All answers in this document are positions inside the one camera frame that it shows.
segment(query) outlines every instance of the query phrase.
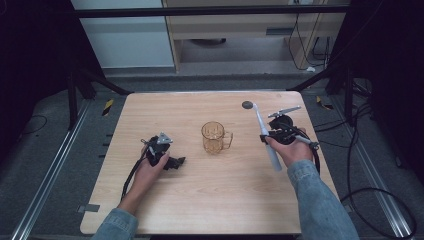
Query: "person's right hand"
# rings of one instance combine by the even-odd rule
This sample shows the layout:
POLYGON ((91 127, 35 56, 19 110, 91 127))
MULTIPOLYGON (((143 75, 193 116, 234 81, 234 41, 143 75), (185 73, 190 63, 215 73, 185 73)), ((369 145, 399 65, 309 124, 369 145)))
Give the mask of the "person's right hand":
POLYGON ((283 145, 270 137, 265 137, 265 140, 275 151, 278 152, 278 154, 280 154, 287 168, 289 168, 294 162, 304 159, 312 161, 313 159, 312 151, 308 144, 297 139, 290 145, 283 145))

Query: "denim sleeve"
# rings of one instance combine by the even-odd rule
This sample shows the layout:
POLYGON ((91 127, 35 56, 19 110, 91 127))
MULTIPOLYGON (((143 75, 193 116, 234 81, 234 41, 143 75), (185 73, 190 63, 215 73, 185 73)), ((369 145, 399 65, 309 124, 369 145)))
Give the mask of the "denim sleeve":
POLYGON ((321 180, 311 161, 295 162, 287 173, 299 202, 304 239, 359 239, 346 210, 321 180))
POLYGON ((114 208, 91 239, 133 239, 138 220, 125 210, 114 208))

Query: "aluminum rail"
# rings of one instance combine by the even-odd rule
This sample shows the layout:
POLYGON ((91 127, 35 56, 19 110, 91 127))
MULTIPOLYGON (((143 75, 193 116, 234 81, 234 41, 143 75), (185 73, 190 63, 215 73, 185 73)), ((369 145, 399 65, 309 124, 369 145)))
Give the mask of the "aluminum rail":
MULTIPOLYGON (((334 104, 335 108, 337 109, 337 112, 339 113, 340 117, 344 118, 342 113, 343 111, 342 103, 340 102, 338 98, 332 98, 332 99, 334 100, 333 102, 335 103, 334 104)), ((344 126, 349 134, 349 137, 353 137, 353 130, 346 123, 344 124, 344 126)), ((389 191, 383 178, 378 173, 377 168, 372 163, 372 160, 370 156, 368 155, 366 148, 363 145, 361 139, 358 139, 358 142, 357 144, 355 144, 354 148, 359 155, 359 161, 362 165, 362 168, 364 169, 364 172, 368 178, 368 181, 376 188, 389 191)), ((381 192, 376 193, 375 195, 395 235, 397 237, 405 237, 411 234, 412 231, 408 223, 406 222, 405 217, 403 216, 401 210, 399 209, 399 206, 396 200, 393 199, 391 196, 388 196, 381 192)))
POLYGON ((18 239, 25 240, 28 238, 35 224, 35 221, 37 220, 38 215, 40 214, 41 209, 43 208, 47 200, 47 197, 49 196, 52 190, 52 187, 54 183, 56 182, 57 176, 59 175, 59 172, 62 169, 63 164, 65 163, 69 150, 71 149, 72 144, 74 143, 74 140, 76 136, 78 135, 79 130, 81 129, 81 126, 84 122, 89 106, 90 106, 90 100, 84 100, 82 102, 82 106, 78 114, 79 120, 76 122, 74 128, 69 130, 68 133, 66 134, 65 139, 63 140, 62 145, 60 146, 58 152, 56 153, 56 156, 52 164, 50 165, 50 168, 47 171, 43 179, 43 182, 38 188, 37 193, 32 199, 30 206, 26 210, 25 215, 22 217, 18 226, 15 228, 12 234, 12 238, 11 238, 12 240, 18 240, 18 239))

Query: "cable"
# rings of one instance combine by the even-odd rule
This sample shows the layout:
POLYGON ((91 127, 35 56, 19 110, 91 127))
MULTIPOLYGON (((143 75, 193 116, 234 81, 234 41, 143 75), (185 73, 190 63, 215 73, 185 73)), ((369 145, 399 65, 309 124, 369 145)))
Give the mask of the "cable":
MULTIPOLYGON (((306 60, 306 61, 307 61, 307 62, 308 62, 308 63, 309 63, 312 67, 322 66, 323 64, 312 64, 312 63, 308 60, 308 57, 306 56, 306 50, 305 50, 305 47, 304 47, 304 45, 303 45, 302 38, 300 37, 298 21, 299 21, 299 13, 297 13, 297 14, 296 14, 296 21, 295 21, 295 23, 294 23, 293 31, 292 31, 292 33, 290 34, 290 37, 289 37, 289 52, 290 52, 290 55, 291 55, 291 57, 292 57, 292 59, 293 59, 293 62, 294 62, 295 67, 296 67, 298 70, 306 70, 306 69, 307 69, 307 68, 300 68, 299 66, 297 66, 296 61, 295 61, 294 56, 293 56, 293 52, 291 51, 291 38, 292 38, 292 36, 293 36, 293 33, 294 33, 295 29, 297 30, 297 34, 298 34, 298 36, 299 36, 299 42, 300 42, 300 45, 302 46, 303 56, 305 57, 305 60, 306 60)), ((315 24, 314 24, 314 27, 313 27, 312 31, 314 31, 314 30, 315 30, 315 27, 316 27, 316 25, 317 25, 317 22, 318 22, 318 17, 317 17, 317 19, 315 20, 315 24)))
POLYGON ((349 146, 342 146, 342 145, 338 145, 338 144, 334 144, 334 143, 330 143, 324 140, 318 140, 320 143, 325 143, 334 147, 340 147, 340 148, 349 148, 349 146))
MULTIPOLYGON (((368 112, 365 112, 365 113, 362 113, 362 111, 365 111, 366 109, 368 109, 368 108, 371 108, 371 106, 367 106, 366 108, 364 108, 364 109, 362 109, 361 111, 359 111, 358 112, 358 118, 361 118, 362 116, 364 116, 364 115, 366 115, 366 114, 368 114, 368 113, 370 113, 371 112, 371 110, 370 111, 368 111, 368 112)), ((332 121, 332 122, 328 122, 328 123, 322 123, 322 124, 318 124, 318 125, 315 125, 314 126, 314 128, 316 128, 316 127, 320 127, 320 126, 324 126, 324 125, 328 125, 328 124, 331 124, 331 123, 335 123, 335 122, 339 122, 339 121, 342 121, 342 122, 340 122, 340 123, 338 123, 338 124, 336 124, 336 125, 334 125, 334 126, 331 126, 331 127, 328 127, 328 128, 324 128, 324 129, 318 129, 318 130, 315 130, 315 132, 316 133, 318 133, 318 132, 325 132, 325 131, 329 131, 329 130, 333 130, 333 129, 335 129, 335 128, 337 128, 337 127, 340 127, 340 126, 342 126, 343 124, 345 124, 345 123, 348 123, 348 122, 350 122, 351 120, 354 120, 354 118, 355 118, 355 116, 352 116, 350 119, 345 119, 345 120, 336 120, 336 121, 332 121)))
POLYGON ((315 40, 314 47, 312 48, 312 56, 316 60, 322 60, 322 61, 324 61, 323 62, 323 65, 324 65, 324 68, 326 68, 327 65, 328 65, 328 61, 330 60, 330 45, 331 45, 330 44, 330 39, 331 39, 331 37, 327 37, 324 53, 315 53, 316 45, 317 45, 319 39, 320 38, 317 37, 317 39, 315 40))
POLYGON ((352 191, 352 189, 351 189, 351 182, 350 182, 351 154, 352 154, 352 149, 353 149, 353 145, 354 145, 355 136, 358 136, 358 138, 359 138, 357 122, 358 122, 358 119, 359 119, 358 116, 359 116, 359 113, 361 111, 361 108, 364 107, 364 105, 362 105, 360 108, 358 108, 358 111, 355 114, 355 118, 354 118, 354 122, 353 122, 353 136, 352 136, 352 140, 351 140, 350 145, 349 145, 348 156, 347 156, 347 176, 346 177, 347 177, 348 194, 346 196, 344 196, 343 198, 341 198, 340 202, 343 202, 346 199, 349 199, 350 202, 351 202, 352 208, 354 209, 354 211, 358 215, 358 217, 365 224, 367 224, 371 229, 373 229, 374 231, 376 231, 380 235, 385 236, 385 237, 388 237, 388 238, 391 238, 391 239, 409 239, 409 238, 413 237, 415 235, 416 231, 417 231, 417 222, 415 220, 415 217, 411 213, 411 210, 408 208, 408 206, 399 197, 395 196, 394 194, 392 194, 392 193, 390 193, 390 192, 388 192, 386 190, 379 189, 379 188, 365 187, 365 188, 357 189, 355 191, 352 191), (392 196, 398 203, 400 203, 403 206, 403 208, 406 210, 406 212, 408 213, 408 215, 410 216, 410 219, 412 221, 413 228, 412 228, 411 234, 409 234, 408 236, 405 236, 405 237, 393 236, 393 235, 390 235, 390 234, 385 233, 382 230, 379 230, 377 227, 375 227, 369 221, 367 221, 365 219, 365 217, 362 216, 362 214, 360 214, 360 212, 359 212, 358 208, 356 207, 356 204, 355 204, 355 202, 353 200, 353 196, 355 194, 357 194, 359 192, 364 192, 364 191, 378 191, 378 192, 382 192, 382 193, 385 193, 385 194, 388 194, 388 195, 392 196))
POLYGON ((38 132, 38 131, 40 131, 42 128, 44 128, 44 126, 46 126, 46 124, 47 124, 47 117, 45 117, 45 116, 43 116, 43 115, 34 115, 34 116, 32 116, 31 118, 35 118, 35 117, 44 118, 44 123, 41 125, 41 127, 37 128, 37 129, 35 129, 35 130, 29 131, 29 132, 23 132, 23 133, 22 133, 23 135, 38 132))
POLYGON ((146 155, 146 152, 149 148, 150 142, 147 142, 144 139, 141 139, 141 142, 143 142, 145 144, 145 148, 144 148, 143 152, 141 153, 140 159, 137 160, 137 162, 135 162, 133 168, 131 169, 130 174, 127 177, 127 180, 124 183, 124 187, 122 188, 121 201, 125 197, 125 195, 127 194, 128 185, 130 184, 131 179, 134 176, 134 173, 137 171, 138 167, 140 166, 140 163, 145 159, 144 156, 146 155))

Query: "cup handle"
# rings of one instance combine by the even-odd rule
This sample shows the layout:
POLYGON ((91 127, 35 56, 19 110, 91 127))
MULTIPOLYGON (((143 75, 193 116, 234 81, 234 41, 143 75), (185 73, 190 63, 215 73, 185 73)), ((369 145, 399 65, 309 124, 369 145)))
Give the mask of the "cup handle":
POLYGON ((222 149, 229 149, 231 146, 231 142, 233 141, 233 133, 225 131, 224 138, 222 140, 223 140, 222 149), (225 139, 228 139, 228 138, 230 138, 230 142, 226 143, 225 139))

